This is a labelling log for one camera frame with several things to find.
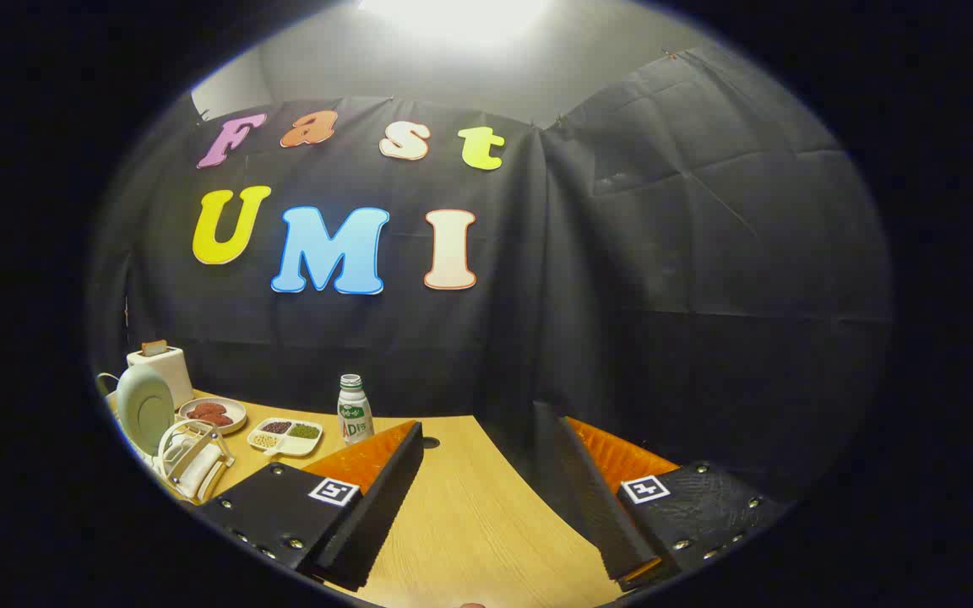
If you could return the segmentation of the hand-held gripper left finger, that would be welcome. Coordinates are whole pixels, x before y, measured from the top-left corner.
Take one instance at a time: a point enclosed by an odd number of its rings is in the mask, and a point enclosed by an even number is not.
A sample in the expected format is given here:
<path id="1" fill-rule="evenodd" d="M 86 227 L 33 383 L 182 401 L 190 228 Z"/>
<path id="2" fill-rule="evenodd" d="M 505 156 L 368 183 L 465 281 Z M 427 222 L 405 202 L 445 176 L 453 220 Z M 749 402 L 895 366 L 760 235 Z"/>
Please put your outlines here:
<path id="1" fill-rule="evenodd" d="M 271 463 L 194 512 L 267 561 L 356 591 L 422 462 L 421 421 L 406 421 L 305 467 Z"/>

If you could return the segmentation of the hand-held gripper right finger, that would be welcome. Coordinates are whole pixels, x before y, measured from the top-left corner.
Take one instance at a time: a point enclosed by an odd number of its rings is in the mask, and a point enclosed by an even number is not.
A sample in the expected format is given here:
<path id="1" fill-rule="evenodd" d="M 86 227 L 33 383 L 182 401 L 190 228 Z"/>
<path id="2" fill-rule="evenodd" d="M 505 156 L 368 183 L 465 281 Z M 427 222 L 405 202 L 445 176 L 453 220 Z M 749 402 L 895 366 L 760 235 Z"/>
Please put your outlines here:
<path id="1" fill-rule="evenodd" d="M 707 459 L 676 464 L 535 404 L 543 496 L 599 552 L 624 591 L 704 568 L 791 508 Z"/>

